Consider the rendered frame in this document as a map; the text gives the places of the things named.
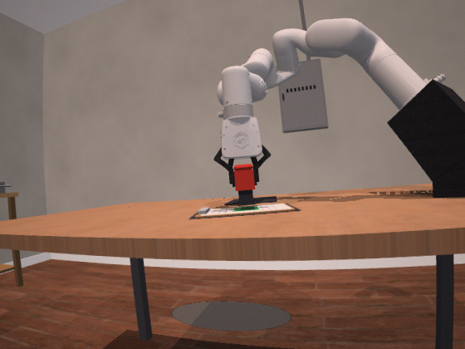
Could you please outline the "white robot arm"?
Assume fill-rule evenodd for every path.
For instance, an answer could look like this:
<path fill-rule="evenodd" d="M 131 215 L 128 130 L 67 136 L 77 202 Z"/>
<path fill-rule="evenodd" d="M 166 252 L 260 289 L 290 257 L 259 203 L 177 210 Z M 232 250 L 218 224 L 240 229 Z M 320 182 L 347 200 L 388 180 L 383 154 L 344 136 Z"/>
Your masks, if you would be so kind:
<path fill-rule="evenodd" d="M 422 80 L 379 36 L 351 18 L 320 20 L 307 31 L 281 30 L 274 34 L 272 46 L 278 71 L 272 54 L 263 48 L 247 63 L 223 70 L 217 91 L 223 111 L 218 117 L 253 116 L 252 102 L 299 74 L 296 48 L 309 57 L 352 57 L 399 110 L 432 80 Z"/>

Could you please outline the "dark red stamp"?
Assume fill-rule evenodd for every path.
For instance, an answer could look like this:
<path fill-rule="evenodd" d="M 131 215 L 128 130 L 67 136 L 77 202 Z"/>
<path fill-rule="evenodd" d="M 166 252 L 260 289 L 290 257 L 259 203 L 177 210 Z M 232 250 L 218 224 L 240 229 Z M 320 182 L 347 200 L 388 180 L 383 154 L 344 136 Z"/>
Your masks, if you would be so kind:
<path fill-rule="evenodd" d="M 256 204 L 253 200 L 252 190 L 255 189 L 253 165 L 235 165 L 235 188 L 238 191 L 239 201 L 237 206 Z"/>

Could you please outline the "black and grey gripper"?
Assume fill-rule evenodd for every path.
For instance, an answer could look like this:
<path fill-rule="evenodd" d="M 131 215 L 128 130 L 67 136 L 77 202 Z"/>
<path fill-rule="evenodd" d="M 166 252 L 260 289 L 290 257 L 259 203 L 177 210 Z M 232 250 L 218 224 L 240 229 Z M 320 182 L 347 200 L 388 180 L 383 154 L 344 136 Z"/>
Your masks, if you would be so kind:
<path fill-rule="evenodd" d="M 256 126 L 254 126 L 256 124 Z M 259 147 L 260 146 L 260 147 Z M 257 162 L 257 157 L 264 156 Z M 255 155 L 258 155 L 255 157 Z M 229 160 L 228 164 L 221 160 Z M 229 173 L 229 183 L 235 187 L 233 161 L 251 159 L 253 164 L 254 182 L 259 182 L 258 169 L 271 156 L 270 152 L 262 146 L 259 124 L 256 117 L 248 115 L 230 116 L 222 120 L 221 148 L 214 157 L 214 161 L 222 165 Z M 247 158 L 237 158 L 247 157 Z"/>

